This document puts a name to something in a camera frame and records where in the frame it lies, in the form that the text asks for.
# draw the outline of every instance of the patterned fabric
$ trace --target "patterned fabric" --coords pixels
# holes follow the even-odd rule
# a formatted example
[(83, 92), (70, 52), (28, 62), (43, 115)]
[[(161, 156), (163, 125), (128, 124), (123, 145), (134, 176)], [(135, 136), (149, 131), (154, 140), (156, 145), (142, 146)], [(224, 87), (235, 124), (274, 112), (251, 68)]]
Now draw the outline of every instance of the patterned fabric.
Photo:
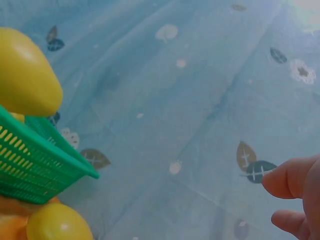
[(292, 239), (270, 217), (301, 202), (260, 183), (319, 152), (317, 1), (23, 1), (0, 24), (61, 82), (57, 128), (101, 178), (60, 198), (96, 240)]

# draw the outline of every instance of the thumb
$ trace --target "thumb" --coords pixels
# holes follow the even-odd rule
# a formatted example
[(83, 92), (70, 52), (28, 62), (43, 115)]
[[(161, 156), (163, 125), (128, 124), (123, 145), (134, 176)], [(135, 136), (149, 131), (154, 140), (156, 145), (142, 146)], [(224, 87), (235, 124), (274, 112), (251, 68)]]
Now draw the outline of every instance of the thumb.
[(310, 240), (320, 240), (320, 161), (310, 168), (304, 182), (303, 209), (310, 228)]

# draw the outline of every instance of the plastic toy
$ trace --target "plastic toy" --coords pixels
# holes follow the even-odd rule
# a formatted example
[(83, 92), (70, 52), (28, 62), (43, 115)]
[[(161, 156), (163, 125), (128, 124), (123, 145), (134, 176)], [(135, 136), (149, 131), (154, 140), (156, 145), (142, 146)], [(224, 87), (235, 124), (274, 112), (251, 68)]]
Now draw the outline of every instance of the plastic toy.
[(9, 112), (48, 117), (62, 103), (62, 88), (46, 57), (9, 27), (0, 27), (0, 80), (0, 104)]
[[(49, 202), (59, 203), (59, 200), (55, 197)], [(28, 240), (28, 217), (42, 206), (0, 196), (0, 240)]]
[(33, 213), (26, 226), (27, 240), (93, 240), (86, 221), (75, 210), (49, 203)]
[(46, 119), (62, 98), (41, 50), (0, 27), (0, 195), (45, 204), (83, 176), (99, 177)]
[(99, 177), (46, 119), (62, 98), (41, 50), (0, 27), (0, 240), (93, 239), (86, 221), (53, 198), (85, 175)]
[(25, 116), (22, 114), (11, 112), (11, 115), (21, 123), (25, 123)]

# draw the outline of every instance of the toy mango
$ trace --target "toy mango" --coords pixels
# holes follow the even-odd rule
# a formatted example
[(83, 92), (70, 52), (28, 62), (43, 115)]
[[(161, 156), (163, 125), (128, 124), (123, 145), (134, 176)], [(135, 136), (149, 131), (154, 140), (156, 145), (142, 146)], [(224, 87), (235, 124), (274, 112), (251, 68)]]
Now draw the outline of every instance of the toy mango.
[(21, 123), (25, 123), (25, 116), (24, 115), (22, 115), (22, 114), (18, 114), (18, 113), (14, 113), (14, 112), (10, 112), (11, 113), (11, 115), (15, 118), (15, 119), (17, 119), (18, 121), (20, 121)]
[(41, 50), (23, 33), (0, 27), (0, 104), (9, 112), (47, 117), (62, 99), (60, 83)]

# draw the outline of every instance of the yellow plastic fruit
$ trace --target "yellow plastic fruit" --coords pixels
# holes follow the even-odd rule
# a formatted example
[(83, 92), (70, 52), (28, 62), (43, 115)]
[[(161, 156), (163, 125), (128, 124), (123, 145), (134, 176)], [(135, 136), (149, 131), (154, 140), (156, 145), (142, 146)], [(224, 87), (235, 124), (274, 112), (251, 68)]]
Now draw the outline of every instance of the yellow plastic fruit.
[(0, 27), (0, 104), (9, 112), (46, 117), (55, 114), (62, 98), (41, 50), (23, 33)]
[(28, 240), (93, 240), (86, 221), (72, 208), (49, 203), (33, 213), (26, 225)]
[(11, 115), (15, 118), (15, 119), (17, 119), (18, 121), (20, 121), (21, 123), (25, 123), (25, 116), (24, 115), (22, 115), (22, 114), (18, 114), (18, 113), (14, 113), (14, 112), (10, 112), (11, 113)]

